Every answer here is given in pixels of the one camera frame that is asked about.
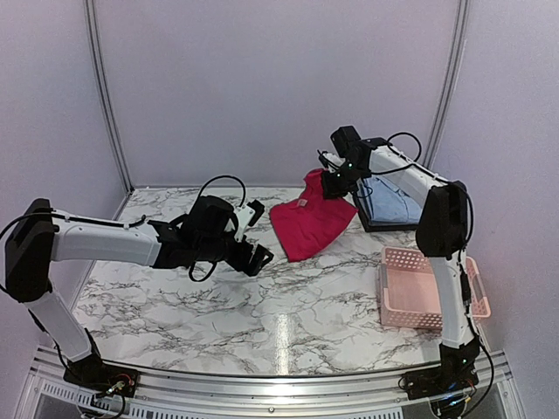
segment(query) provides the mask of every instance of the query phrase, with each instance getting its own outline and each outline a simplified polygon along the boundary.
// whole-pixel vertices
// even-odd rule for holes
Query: marble tabletop
[[[121,220],[171,220],[197,189],[137,189]],[[238,202],[234,188],[207,189]],[[249,188],[266,213],[246,234],[274,260],[249,278],[220,263],[203,283],[184,269],[97,262],[74,310],[104,358],[215,374],[339,374],[438,358],[439,333],[383,327],[376,300],[381,249],[411,247],[413,233],[366,233],[355,216],[314,258],[288,263],[268,210],[302,189]]]

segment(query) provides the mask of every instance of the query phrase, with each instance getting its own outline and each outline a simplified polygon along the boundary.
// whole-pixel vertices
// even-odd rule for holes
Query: gray marble vein
[[[234,188],[208,189],[238,202]],[[198,189],[139,189],[121,220],[170,220]],[[249,188],[269,210],[301,189]],[[314,258],[290,264],[266,212],[247,231],[275,259],[257,277],[219,264],[193,283],[184,269],[97,262],[74,311],[103,356],[139,365],[217,374],[331,374],[438,358],[438,333],[383,327],[376,301],[381,249],[410,247],[411,233],[365,233],[356,216]]]

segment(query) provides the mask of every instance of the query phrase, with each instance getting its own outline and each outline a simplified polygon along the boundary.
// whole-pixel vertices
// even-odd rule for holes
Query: purple-gray wall
[[[137,185],[232,173],[300,184],[353,124],[426,142],[455,0],[100,0],[100,33]],[[409,139],[398,146],[416,153]]]
[[[468,252],[529,418],[559,417],[559,6],[473,2],[435,161],[475,207]]]
[[[0,2],[0,57],[0,225],[41,196],[71,212],[113,216],[124,190],[94,84],[82,2]],[[53,267],[66,301],[85,267]],[[10,418],[41,333],[3,294],[0,319],[0,418]]]

